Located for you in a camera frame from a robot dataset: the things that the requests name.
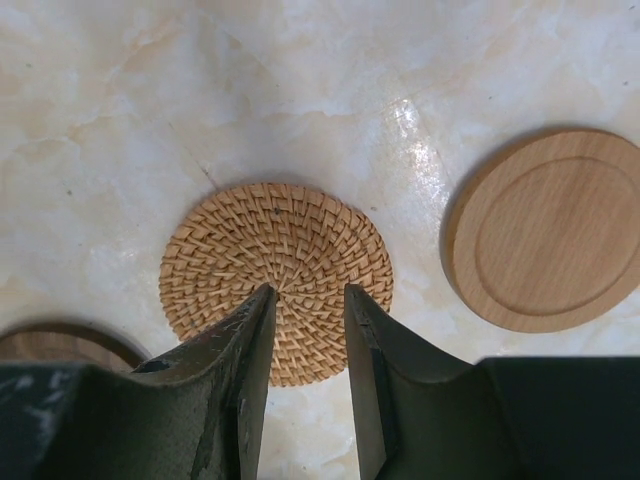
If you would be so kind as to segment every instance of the wood grain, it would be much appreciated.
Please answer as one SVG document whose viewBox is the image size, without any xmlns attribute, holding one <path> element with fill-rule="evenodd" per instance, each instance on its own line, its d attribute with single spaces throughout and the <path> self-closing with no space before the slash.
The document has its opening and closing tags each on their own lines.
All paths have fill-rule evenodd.
<svg viewBox="0 0 640 480">
<path fill-rule="evenodd" d="M 102 332 L 76 325 L 47 325 L 0 338 L 0 360 L 84 361 L 130 372 L 143 358 Z"/>
<path fill-rule="evenodd" d="M 594 130 L 529 139 L 463 189 L 445 266 L 465 303 L 521 332 L 592 320 L 640 283 L 640 150 Z"/>
</svg>

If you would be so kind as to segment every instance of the marble surface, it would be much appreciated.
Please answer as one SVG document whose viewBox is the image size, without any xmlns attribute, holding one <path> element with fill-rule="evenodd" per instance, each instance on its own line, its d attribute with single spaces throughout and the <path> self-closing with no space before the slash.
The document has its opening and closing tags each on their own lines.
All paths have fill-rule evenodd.
<svg viewBox="0 0 640 480">
<path fill-rule="evenodd" d="M 640 352 L 636 291 L 548 335 L 451 290 L 452 194 L 506 142 L 594 126 L 640 143 L 637 0 L 4 0 L 0 328 L 92 322 L 158 354 L 162 252 L 203 196 L 278 181 L 385 238 L 392 314 L 465 360 Z M 272 389 L 260 478 L 357 478 L 348 375 Z"/>
</svg>

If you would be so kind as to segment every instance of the rattan coaster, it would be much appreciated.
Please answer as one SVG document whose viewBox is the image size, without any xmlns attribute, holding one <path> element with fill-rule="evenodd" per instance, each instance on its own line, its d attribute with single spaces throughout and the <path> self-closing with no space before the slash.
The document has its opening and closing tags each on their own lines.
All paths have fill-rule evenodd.
<svg viewBox="0 0 640 480">
<path fill-rule="evenodd" d="M 186 340 L 263 283 L 279 295 L 270 382 L 295 386 L 346 366 L 344 286 L 362 285 L 389 310 L 393 275 L 363 213 L 307 188 L 255 184 L 213 195 L 187 216 L 162 260 L 160 298 Z"/>
</svg>

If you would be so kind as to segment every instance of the round wooden coaster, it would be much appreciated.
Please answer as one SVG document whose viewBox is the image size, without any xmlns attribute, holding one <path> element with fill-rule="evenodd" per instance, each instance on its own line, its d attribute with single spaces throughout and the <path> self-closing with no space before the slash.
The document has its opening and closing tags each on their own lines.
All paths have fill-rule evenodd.
<svg viewBox="0 0 640 480">
<path fill-rule="evenodd" d="M 640 150 L 594 130 L 530 139 L 465 187 L 445 267 L 485 320 L 554 332 L 592 320 L 640 283 Z"/>
<path fill-rule="evenodd" d="M 83 361 L 130 372 L 144 358 L 120 341 L 85 326 L 33 325 L 0 338 L 0 360 Z"/>
<path fill-rule="evenodd" d="M 388 310 L 393 275 L 362 212 L 307 188 L 255 184 L 215 194 L 187 216 L 162 259 L 160 298 L 186 340 L 263 283 L 278 291 L 270 381 L 294 386 L 344 370 L 344 286 L 362 285 Z"/>
</svg>

